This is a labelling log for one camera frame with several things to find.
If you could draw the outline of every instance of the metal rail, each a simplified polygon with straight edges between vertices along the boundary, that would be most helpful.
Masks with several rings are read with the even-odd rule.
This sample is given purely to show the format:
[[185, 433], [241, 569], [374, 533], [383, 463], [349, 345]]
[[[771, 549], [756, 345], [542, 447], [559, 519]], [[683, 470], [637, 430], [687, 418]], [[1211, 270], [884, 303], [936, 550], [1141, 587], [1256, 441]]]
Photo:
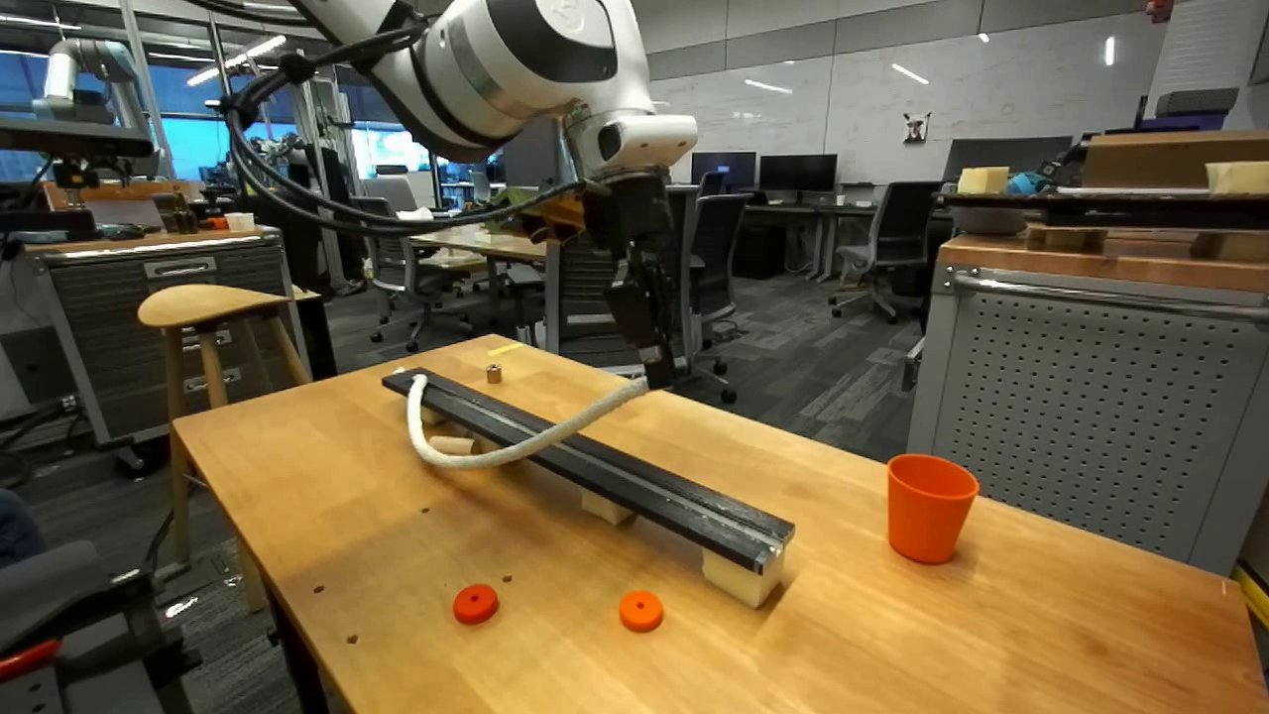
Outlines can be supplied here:
[[[391, 394], [407, 394], [414, 372], [383, 378]], [[533, 433], [539, 433], [546, 421], [527, 418], [521, 409], [506, 409], [501, 400], [487, 400], [472, 390], [460, 390], [444, 378], [428, 372], [424, 400], [468, 423], [472, 433], [513, 443]], [[795, 541], [795, 524], [771, 511], [756, 511], [724, 492], [702, 488], [695, 482], [683, 482], [674, 472], [662, 472], [646, 462], [635, 462], [628, 451], [613, 451], [607, 443], [596, 443], [586, 438], [571, 438], [555, 447], [542, 447], [535, 458], [542, 470], [559, 472], [562, 482], [600, 492], [687, 541], [695, 541], [706, 550], [719, 550], [720, 561], [764, 573], [772, 561], [785, 556], [785, 542]]]

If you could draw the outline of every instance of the orange cup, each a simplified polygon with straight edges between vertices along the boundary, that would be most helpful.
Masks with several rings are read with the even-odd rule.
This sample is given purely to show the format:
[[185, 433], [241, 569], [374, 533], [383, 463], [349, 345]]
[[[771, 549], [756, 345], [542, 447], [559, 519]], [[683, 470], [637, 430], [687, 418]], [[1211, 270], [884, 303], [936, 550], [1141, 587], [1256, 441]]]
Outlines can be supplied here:
[[981, 482], [943, 458], [902, 451], [887, 462], [887, 549], [915, 564], [949, 564]]

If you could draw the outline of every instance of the computer monitor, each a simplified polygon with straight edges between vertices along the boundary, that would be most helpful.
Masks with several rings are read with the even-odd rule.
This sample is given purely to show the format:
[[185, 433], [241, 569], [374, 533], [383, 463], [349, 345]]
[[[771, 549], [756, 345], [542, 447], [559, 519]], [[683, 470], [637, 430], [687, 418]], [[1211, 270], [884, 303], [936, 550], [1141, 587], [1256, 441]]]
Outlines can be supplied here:
[[740, 195], [752, 191], [756, 155], [752, 152], [699, 152], [689, 155], [689, 183], [706, 195]]
[[835, 191], [835, 155], [763, 155], [756, 171], [763, 191], [785, 195], [834, 195]]

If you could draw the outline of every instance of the cable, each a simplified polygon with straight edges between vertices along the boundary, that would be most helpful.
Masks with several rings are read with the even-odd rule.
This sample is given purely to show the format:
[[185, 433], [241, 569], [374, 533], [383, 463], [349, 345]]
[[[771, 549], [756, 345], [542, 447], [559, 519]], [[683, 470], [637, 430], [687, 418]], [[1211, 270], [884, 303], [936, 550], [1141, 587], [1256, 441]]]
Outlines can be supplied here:
[[453, 451], [436, 451], [434, 441], [428, 441], [428, 423], [424, 423], [424, 394], [428, 394], [428, 378], [418, 372], [414, 385], [407, 385], [407, 398], [403, 398], [403, 430], [407, 430], [407, 443], [419, 462], [428, 462], [434, 470], [501, 470], [501, 463], [513, 463], [513, 462], [527, 462], [575, 433], [584, 433], [592, 421], [613, 413], [619, 406], [635, 400], [637, 394], [646, 394], [646, 382], [629, 382], [607, 398], [600, 398], [596, 406], [586, 406], [584, 413], [521, 441], [521, 443], [506, 443], [506, 447], [496, 447], [496, 451], [479, 451], [479, 458], [453, 458]]
[[[383, 53], [399, 53], [407, 44], [418, 44], [424, 36], [424, 24], [419, 20], [407, 20], [403, 29], [395, 31], [383, 31], [383, 36], [374, 36], [365, 44], [349, 44], [349, 49], [337, 49], [329, 56], [319, 56], [300, 68], [295, 68], [297, 74], [315, 74], [319, 68], [329, 68], [329, 65], [344, 65], [344, 61], [379, 61]], [[568, 191], [575, 191], [580, 183], [568, 183], [568, 188], [555, 188], [546, 195], [539, 195], [535, 204], [527, 208], [505, 208], [505, 209], [479, 209], [479, 215], [460, 215], [460, 217], [428, 217], [428, 224], [399, 224], [399, 217], [383, 217], [383, 215], [369, 215], [369, 209], [357, 209], [349, 204], [332, 204], [324, 195], [315, 195], [305, 191], [300, 183], [295, 183], [291, 174], [272, 171], [245, 140], [245, 126], [241, 126], [241, 113], [255, 113], [258, 105], [267, 105], [272, 90], [282, 90], [291, 82], [284, 72], [272, 72], [272, 74], [263, 74], [255, 81], [239, 98], [226, 98], [226, 126], [230, 126], [230, 142], [234, 142], [234, 160], [239, 160], [239, 171], [241, 177], [272, 208], [305, 217], [305, 224], [319, 224], [319, 228], [332, 228], [332, 229], [369, 229], [369, 233], [383, 233], [383, 238], [399, 238], [399, 233], [428, 233], [428, 229], [450, 229], [450, 228], [468, 228], [468, 224], [501, 224], [501, 217], [513, 217], [527, 208], [539, 208], [539, 204], [553, 204]], [[297, 208], [295, 200], [279, 200], [268, 183], [263, 183], [263, 174], [279, 188], [284, 188], [295, 200], [300, 204], [319, 204], [324, 209], [332, 209], [337, 217], [324, 217], [324, 215], [315, 215], [305, 208]]]

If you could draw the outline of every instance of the bar stool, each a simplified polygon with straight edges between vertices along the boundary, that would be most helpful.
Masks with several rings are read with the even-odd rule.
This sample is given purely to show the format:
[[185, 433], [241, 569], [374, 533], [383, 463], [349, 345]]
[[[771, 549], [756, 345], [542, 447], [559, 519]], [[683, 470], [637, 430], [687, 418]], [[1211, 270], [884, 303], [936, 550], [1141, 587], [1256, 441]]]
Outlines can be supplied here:
[[[179, 421], [185, 413], [185, 398], [182, 398], [182, 353], [185, 353], [185, 335], [197, 336], [197, 359], [204, 359], [204, 385], [208, 385], [208, 409], [230, 406], [230, 390], [226, 390], [226, 369], [223, 369], [223, 353], [218, 353], [218, 331], [239, 322], [268, 322], [279, 348], [291, 364], [291, 378], [300, 385], [309, 382], [309, 369], [300, 361], [300, 353], [295, 348], [291, 335], [284, 335], [284, 296], [279, 295], [258, 295], [258, 289], [239, 289], [239, 286], [171, 286], [152, 295], [140, 310], [140, 322], [147, 331], [164, 335], [164, 353], [167, 353], [167, 418]], [[255, 359], [255, 364], [263, 369], [263, 345], [255, 336], [255, 331], [245, 335], [245, 348]], [[179, 443], [179, 438], [171, 433], [171, 556], [179, 564], [194, 561], [194, 542], [189, 542], [189, 458]], [[263, 578], [255, 573], [255, 561], [239, 549], [239, 569], [241, 569], [241, 585], [245, 585], [245, 601], [249, 606], [267, 602]]]

